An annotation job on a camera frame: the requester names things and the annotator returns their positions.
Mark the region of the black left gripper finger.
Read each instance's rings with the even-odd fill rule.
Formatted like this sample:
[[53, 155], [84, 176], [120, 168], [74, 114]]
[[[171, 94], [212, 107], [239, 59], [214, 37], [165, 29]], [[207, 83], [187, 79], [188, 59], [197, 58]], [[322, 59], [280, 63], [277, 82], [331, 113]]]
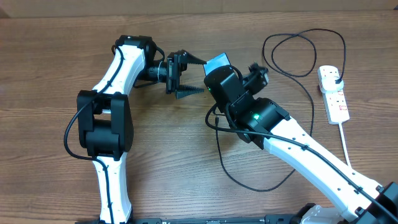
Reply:
[[181, 50], [181, 56], [180, 56], [180, 69], [182, 72], [184, 72], [188, 64], [197, 64], [197, 65], [205, 65], [206, 61], [199, 59], [195, 56], [193, 56], [191, 53], [187, 52], [186, 50]]
[[189, 86], [189, 85], [179, 85], [177, 87], [177, 89], [175, 90], [175, 97], [176, 97], [176, 99], [179, 100], [186, 96], [203, 93], [203, 92], [204, 92], [203, 88], [198, 88], [198, 87]]

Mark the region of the Samsung Galaxy S24+ smartphone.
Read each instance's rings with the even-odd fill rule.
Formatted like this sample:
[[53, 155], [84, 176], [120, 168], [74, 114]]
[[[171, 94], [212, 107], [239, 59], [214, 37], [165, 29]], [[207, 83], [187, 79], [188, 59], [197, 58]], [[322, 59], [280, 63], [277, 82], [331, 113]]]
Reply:
[[203, 65], [205, 75], [207, 76], [213, 70], [225, 65], [231, 65], [228, 56], [225, 53], [219, 54], [218, 56], [208, 60], [206, 64]]

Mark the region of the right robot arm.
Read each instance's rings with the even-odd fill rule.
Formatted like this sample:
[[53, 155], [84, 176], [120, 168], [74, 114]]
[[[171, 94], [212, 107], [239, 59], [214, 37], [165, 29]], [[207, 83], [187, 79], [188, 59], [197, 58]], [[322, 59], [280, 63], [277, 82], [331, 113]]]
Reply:
[[384, 187], [350, 168], [277, 103], [253, 97], [267, 84], [264, 67], [252, 65], [246, 77], [228, 64], [206, 64], [204, 70], [205, 85], [216, 101], [212, 108], [226, 116], [226, 131], [291, 165], [333, 204], [310, 203], [293, 223], [397, 223], [396, 183]]

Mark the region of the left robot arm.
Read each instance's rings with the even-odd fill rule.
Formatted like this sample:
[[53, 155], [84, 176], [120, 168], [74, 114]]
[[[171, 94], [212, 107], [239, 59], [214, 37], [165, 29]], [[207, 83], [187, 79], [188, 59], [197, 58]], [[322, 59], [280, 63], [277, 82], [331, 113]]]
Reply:
[[101, 196], [98, 223], [131, 223], [132, 204], [127, 192], [126, 159], [134, 138], [129, 105], [137, 81], [147, 87], [165, 84], [165, 92], [177, 99], [201, 93], [203, 89], [180, 84], [189, 64], [204, 65], [186, 50], [165, 55], [151, 37], [122, 35], [112, 46], [114, 59], [92, 90], [79, 92], [78, 135], [88, 159], [96, 168]]

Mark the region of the white charger plug adapter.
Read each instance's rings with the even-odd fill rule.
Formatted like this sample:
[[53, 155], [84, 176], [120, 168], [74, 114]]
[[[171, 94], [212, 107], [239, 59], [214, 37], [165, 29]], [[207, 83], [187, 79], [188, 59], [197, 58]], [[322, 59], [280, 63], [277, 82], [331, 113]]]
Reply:
[[337, 83], [335, 77], [322, 77], [319, 83], [320, 90], [322, 93], [334, 93], [340, 91], [344, 87], [344, 81]]

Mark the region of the white power strip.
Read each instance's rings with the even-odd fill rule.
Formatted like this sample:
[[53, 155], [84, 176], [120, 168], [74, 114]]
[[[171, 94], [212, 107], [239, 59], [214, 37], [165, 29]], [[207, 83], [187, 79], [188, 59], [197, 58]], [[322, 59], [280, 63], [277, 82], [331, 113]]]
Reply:
[[[319, 67], [317, 74], [319, 83], [322, 77], [335, 77], [337, 83], [341, 81], [338, 69], [331, 65]], [[322, 97], [329, 124], [342, 124], [349, 120], [349, 112], [343, 89], [334, 93], [322, 93]]]

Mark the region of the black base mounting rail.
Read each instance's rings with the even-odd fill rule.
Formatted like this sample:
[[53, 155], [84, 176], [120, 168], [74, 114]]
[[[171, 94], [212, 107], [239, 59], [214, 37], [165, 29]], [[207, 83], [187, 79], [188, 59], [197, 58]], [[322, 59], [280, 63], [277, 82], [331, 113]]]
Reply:
[[130, 219], [127, 224], [290, 224], [300, 223], [301, 218], [294, 214], [265, 215], [264, 217], [240, 218], [193, 218], [171, 219], [160, 218]]

